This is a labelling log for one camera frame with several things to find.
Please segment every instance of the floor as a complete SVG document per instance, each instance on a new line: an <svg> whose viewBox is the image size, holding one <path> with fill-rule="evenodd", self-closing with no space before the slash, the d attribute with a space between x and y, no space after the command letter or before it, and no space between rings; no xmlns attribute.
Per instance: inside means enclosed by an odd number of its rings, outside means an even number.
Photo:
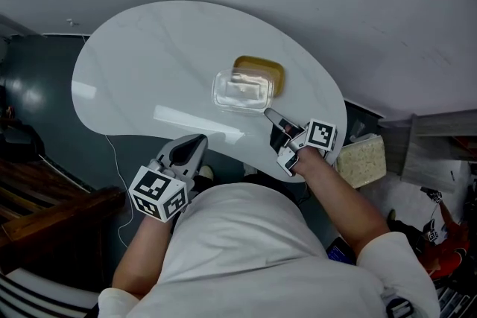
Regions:
<svg viewBox="0 0 477 318"><path fill-rule="evenodd" d="M104 136L82 125L73 107L70 84L82 47L83 39L78 36L15 38L8 47L0 71L7 88L7 100L15 107L16 117L37 131L45 144L47 156L58 165L93 188L123 187L116 173L111 146ZM347 105L347 114L347 141L351 133L365 134L376 130L378 119L375 115L351 105ZM132 181L138 167L156 156L166 142L148 136L110 138L127 184ZM237 182L243 175L242 163L213 151L206 153L204 163L212 166L219 182ZM286 185L297 198L303 196L303 184ZM395 208L399 218L419 228L432 213L433 206L426 195L391 175L364 187L362 192L374 201L383 215L391 207ZM457 211L460 200L458 197L452 197L452 200L449 209ZM312 197L301 205L301 209L310 229L327 247L338 233L321 205ZM104 256L108 259L105 271L110 279L125 250L118 239L117 228L129 218L130 212L125 210L108 229ZM133 237L141 219L141 214L135 214L133 222L121 231L126 243Z"/></svg>

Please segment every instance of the person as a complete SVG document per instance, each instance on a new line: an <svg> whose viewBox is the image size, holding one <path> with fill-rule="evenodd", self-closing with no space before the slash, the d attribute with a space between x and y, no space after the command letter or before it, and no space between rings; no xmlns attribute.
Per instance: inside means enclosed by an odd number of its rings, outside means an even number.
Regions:
<svg viewBox="0 0 477 318"><path fill-rule="evenodd" d="M425 190L425 192L432 200L437 201L447 228L447 237L442 243L433 245L423 239L423 232L419 229L390 217L388 217L388 225L391 231L402 232L406 235L424 269L432 279L439 279L450 276L464 260L470 247L469 227L466 222L460 225L454 222L439 191Z"/></svg>
<svg viewBox="0 0 477 318"><path fill-rule="evenodd" d="M431 279L404 234L316 149L294 171L308 183L357 266L329 260L286 195L235 183L193 199L175 226L145 217L98 298L99 317L388 317L385 296L439 317Z"/></svg>

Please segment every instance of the white table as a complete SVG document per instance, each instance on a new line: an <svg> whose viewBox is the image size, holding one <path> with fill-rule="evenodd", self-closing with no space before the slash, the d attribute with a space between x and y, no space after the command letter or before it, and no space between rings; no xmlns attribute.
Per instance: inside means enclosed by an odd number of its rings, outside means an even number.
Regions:
<svg viewBox="0 0 477 318"><path fill-rule="evenodd" d="M285 68L285 86L272 107L298 124L316 118L336 124L334 162L347 128L335 81L305 49L275 27L232 8L198 1L164 1L131 8L105 22L76 62L72 97L89 129L109 136L176 139L209 137L209 149L287 182L269 145L263 116L221 112L212 102L215 75L240 56Z"/></svg>

